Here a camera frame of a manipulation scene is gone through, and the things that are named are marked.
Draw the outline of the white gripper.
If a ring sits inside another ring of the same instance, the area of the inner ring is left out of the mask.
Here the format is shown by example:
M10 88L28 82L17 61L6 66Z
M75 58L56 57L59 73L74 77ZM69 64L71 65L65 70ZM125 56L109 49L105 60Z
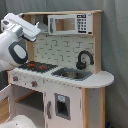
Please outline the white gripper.
M11 30L14 31L25 39L34 42L41 32L37 25L32 25L29 22L25 21L19 15L15 15L13 13L8 13L1 20L2 28L1 30Z

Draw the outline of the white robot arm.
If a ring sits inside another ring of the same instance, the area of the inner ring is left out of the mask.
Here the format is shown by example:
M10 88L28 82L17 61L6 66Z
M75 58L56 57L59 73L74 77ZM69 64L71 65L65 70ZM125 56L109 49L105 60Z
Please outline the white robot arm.
M28 60L27 51L18 44L21 38L34 42L40 29L24 20L20 15L8 13L1 21L0 72L10 71ZM31 119L18 115L11 121L0 123L0 128L37 128Z

